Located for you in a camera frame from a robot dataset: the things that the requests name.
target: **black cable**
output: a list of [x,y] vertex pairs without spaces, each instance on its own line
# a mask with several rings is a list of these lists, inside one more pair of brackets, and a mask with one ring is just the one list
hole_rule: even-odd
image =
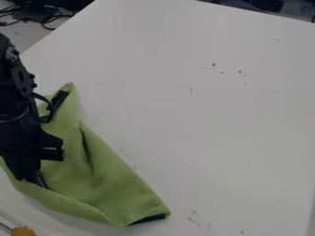
[[[12,15],[14,15],[14,13],[7,13],[7,14],[4,14],[4,15],[1,15],[0,18],[4,18],[4,17],[7,17],[7,16],[12,16]],[[0,27],[12,26],[14,24],[17,24],[20,21],[26,22],[27,20],[28,20],[27,18],[21,18],[21,19],[18,19],[16,21],[9,22],[9,23],[0,22]]]
[[57,12],[59,13],[59,15],[53,14],[53,15],[51,15],[51,16],[48,16],[47,18],[45,18],[45,19],[41,22],[41,25],[42,25],[45,29],[47,29],[47,30],[56,30],[56,28],[50,28],[50,27],[46,26],[46,24],[51,23],[51,22],[54,22],[54,21],[57,20],[58,18],[71,18],[72,16],[74,16],[74,15],[76,14],[76,12],[73,11],[73,14],[72,14],[72,15],[66,15],[66,14],[63,14],[63,13],[61,12],[61,10],[60,10],[58,7],[56,7],[56,9],[57,9]]
[[[0,14],[4,14],[4,15],[0,15],[0,18],[14,15],[22,7],[23,7],[23,5],[16,5],[16,4],[14,4],[14,5],[8,6],[6,8],[3,8],[3,9],[0,10]],[[74,16],[76,14],[76,12],[73,11],[72,15],[66,15],[66,14],[62,13],[62,11],[59,9],[59,7],[56,6],[55,8],[56,8],[57,15],[55,15],[55,13],[53,13],[52,15],[48,16],[47,18],[45,18],[41,22],[41,25],[47,30],[55,30],[55,28],[48,27],[48,26],[46,26],[46,24],[54,22],[58,18],[71,18],[72,16]],[[18,19],[16,21],[9,22],[9,23],[7,23],[7,22],[0,22],[0,27],[11,26],[11,25],[17,24],[20,21],[27,22],[28,19],[27,18],[22,18],[22,19]]]

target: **white table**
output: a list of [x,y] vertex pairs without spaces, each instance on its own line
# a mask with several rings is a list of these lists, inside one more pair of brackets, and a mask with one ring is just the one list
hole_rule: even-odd
[[1,207],[60,235],[307,235],[314,42],[314,25],[288,18],[191,0],[98,0],[24,63],[43,94],[76,84],[83,120],[173,214],[113,229],[46,209],[9,183]]

